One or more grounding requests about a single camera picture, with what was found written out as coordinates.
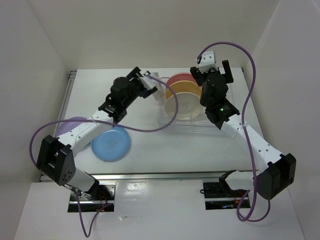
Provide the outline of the yellow plastic plate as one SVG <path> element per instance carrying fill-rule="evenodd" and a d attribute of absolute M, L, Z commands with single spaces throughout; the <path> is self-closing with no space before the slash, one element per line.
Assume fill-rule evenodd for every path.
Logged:
<path fill-rule="evenodd" d="M 202 89 L 193 81 L 181 80 L 174 82 L 169 86 L 176 94 L 178 93 L 192 93 L 201 96 Z"/>

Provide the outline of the pink plastic plate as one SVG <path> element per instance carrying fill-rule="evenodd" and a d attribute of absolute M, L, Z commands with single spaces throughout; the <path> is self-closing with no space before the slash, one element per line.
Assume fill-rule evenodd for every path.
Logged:
<path fill-rule="evenodd" d="M 167 80 L 166 83 L 170 86 L 179 81 L 190 81 L 190 82 L 196 83 L 193 76 L 188 72 L 181 72 L 181 73 L 174 74 Z"/>

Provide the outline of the cream plastic plate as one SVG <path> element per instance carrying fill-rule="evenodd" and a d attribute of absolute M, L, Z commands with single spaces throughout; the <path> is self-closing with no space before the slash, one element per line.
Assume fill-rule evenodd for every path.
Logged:
<path fill-rule="evenodd" d="M 200 97 L 198 95 L 191 92 L 179 92 L 176 94 L 176 97 L 178 100 L 178 112 L 175 119 L 177 121 L 192 120 L 203 111 L 203 106 L 200 104 Z M 164 110 L 170 118 L 175 115 L 176 99 L 174 96 L 167 99 Z"/>

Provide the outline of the blue plastic plate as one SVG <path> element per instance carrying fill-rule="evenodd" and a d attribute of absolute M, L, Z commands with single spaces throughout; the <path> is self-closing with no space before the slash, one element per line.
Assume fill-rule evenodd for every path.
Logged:
<path fill-rule="evenodd" d="M 122 127 L 113 127 L 91 141 L 91 151 L 104 162 L 116 162 L 131 148 L 131 138 Z"/>

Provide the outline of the purple plastic plate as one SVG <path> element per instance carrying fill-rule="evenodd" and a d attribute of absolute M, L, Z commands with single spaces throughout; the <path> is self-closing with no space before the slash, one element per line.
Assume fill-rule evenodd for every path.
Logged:
<path fill-rule="evenodd" d="M 69 131 L 71 131 L 72 129 L 76 128 L 77 126 L 79 126 L 82 122 L 78 122 L 78 121 L 68 121 L 68 122 L 63 122 L 58 129 L 55 132 L 55 137 L 60 136 L 62 134 L 65 134 Z"/>

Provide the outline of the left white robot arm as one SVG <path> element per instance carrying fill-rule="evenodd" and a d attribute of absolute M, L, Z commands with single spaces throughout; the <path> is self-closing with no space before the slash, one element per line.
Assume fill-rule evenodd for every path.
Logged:
<path fill-rule="evenodd" d="M 135 67 L 127 76 L 113 81 L 110 93 L 97 111 L 72 130 L 57 137 L 48 135 L 40 145 L 36 168 L 59 186 L 81 191 L 88 200 L 99 195 L 99 181 L 76 168 L 75 157 L 92 140 L 118 124 L 127 108 L 138 98 L 147 98 L 157 91 L 156 83 Z"/>

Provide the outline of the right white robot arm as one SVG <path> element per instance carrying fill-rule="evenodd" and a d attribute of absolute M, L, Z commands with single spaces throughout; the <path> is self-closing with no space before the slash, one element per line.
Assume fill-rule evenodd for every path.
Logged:
<path fill-rule="evenodd" d="M 205 108 L 208 120 L 219 130 L 238 142 L 254 158 L 252 180 L 245 180 L 244 172 L 231 171 L 219 183 L 219 192 L 231 196 L 236 190 L 253 188 L 266 200 L 273 199 L 294 182 L 296 158 L 283 154 L 271 146 L 245 120 L 240 111 L 227 100 L 228 84 L 233 83 L 229 62 L 222 62 L 224 73 L 211 66 L 206 71 L 193 66 L 190 73 L 201 89 L 200 104 Z"/>

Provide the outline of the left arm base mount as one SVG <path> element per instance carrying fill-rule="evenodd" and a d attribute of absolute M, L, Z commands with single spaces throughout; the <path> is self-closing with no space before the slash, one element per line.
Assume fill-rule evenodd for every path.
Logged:
<path fill-rule="evenodd" d="M 67 211 L 69 213 L 113 212 L 116 183 L 98 180 L 72 180 L 64 185 L 70 190 Z"/>

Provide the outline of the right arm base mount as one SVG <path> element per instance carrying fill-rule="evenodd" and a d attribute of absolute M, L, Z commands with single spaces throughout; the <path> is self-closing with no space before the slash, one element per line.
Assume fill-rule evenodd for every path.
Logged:
<path fill-rule="evenodd" d="M 199 191 L 204 195 L 206 210 L 236 209 L 246 190 L 230 190 L 220 182 L 204 182 Z"/>

